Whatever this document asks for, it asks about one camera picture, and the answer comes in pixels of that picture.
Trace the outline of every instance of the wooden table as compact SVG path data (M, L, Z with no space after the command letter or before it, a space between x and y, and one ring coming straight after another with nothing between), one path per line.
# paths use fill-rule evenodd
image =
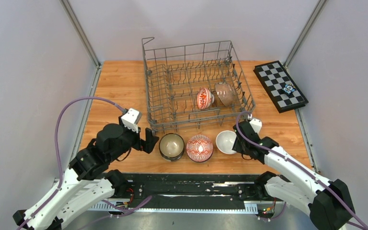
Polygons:
M259 80L253 72L255 65L268 61L242 61L241 65L256 101L253 116L260 119L263 128L259 136L269 136L277 141L284 149L298 161L310 166L310 160L305 149L301 131L294 111L279 114ZM123 108L135 108L143 116L139 126L144 130L149 127L146 120L146 88L143 72L143 61L106 61L103 65L95 96L110 99ZM109 123L118 123L120 111L108 103L94 101L88 116L88 121L81 141L81 148L87 146L98 131ZM232 130L233 122L226 122L222 126L212 124L201 126L201 129L189 128L179 130L185 142L195 134L204 134L214 143L212 158L205 163L195 163L186 154L175 162L169 162L161 157L159 144L154 151L147 154L132 150L130 156L123 162L114 161L109 170L118 169L123 173L222 173L222 174L261 174L275 170L262 165L259 161L246 161L240 154L226 155L218 150L215 144L217 134L223 130Z

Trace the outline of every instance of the gray floor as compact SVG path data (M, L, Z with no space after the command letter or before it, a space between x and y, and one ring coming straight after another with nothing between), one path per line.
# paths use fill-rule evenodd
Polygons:
M77 230L106 212L87 211L76 218L66 230ZM193 214L193 213L143 213L107 218L84 230L315 230L309 217L293 207L287 207L280 219L265 223L248 214Z

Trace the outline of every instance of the checkerboard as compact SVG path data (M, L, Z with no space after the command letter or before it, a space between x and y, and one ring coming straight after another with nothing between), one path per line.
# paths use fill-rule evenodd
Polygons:
M255 66L253 71L279 113L303 107L308 103L307 98L299 90L280 61ZM287 94L283 91L286 84L294 85L296 90Z

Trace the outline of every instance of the dish rack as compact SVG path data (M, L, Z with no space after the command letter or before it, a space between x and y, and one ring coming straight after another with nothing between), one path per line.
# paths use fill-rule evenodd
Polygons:
M153 131L232 121L255 102L231 41L147 49L154 37L142 38L146 81L147 118ZM219 104L215 84L225 82L236 91L232 106ZM196 97L208 88L215 101L200 110Z

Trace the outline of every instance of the white wall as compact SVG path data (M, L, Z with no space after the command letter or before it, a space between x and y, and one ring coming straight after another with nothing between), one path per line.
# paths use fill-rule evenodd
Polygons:
M0 1L0 230L58 177L54 128L71 99L88 94L95 68L58 0ZM64 164L82 104L60 125Z
M287 58L317 0L70 0L101 61L150 48L232 40L241 60Z
M328 1L290 72L319 169L348 184L368 224L368 1Z

